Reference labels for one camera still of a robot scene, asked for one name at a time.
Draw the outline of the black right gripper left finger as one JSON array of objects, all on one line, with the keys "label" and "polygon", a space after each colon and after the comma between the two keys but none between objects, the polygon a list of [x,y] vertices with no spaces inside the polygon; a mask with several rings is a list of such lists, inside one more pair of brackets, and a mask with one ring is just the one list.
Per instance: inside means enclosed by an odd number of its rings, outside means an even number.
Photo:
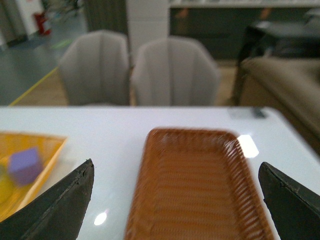
[{"label": "black right gripper left finger", "polygon": [[95,169],[87,159],[0,223],[2,240],[75,240],[91,200]]}]

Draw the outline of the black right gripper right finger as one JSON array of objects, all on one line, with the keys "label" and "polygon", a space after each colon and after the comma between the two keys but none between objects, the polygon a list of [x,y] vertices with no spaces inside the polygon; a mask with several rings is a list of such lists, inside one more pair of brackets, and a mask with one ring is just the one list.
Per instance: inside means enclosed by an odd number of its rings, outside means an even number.
[{"label": "black right gripper right finger", "polygon": [[320,238],[320,196],[271,164],[263,162],[258,180],[264,202],[282,240]]}]

